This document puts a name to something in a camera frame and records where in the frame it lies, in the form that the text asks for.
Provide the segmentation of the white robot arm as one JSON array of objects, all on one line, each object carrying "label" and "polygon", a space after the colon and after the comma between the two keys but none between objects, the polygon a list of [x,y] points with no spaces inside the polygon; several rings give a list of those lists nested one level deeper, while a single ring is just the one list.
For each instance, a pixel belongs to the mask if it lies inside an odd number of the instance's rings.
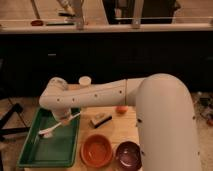
[{"label": "white robot arm", "polygon": [[202,171],[194,104],[175,76],[160,73],[74,90],[54,77],[39,104],[57,120],[72,107],[133,106],[143,171]]}]

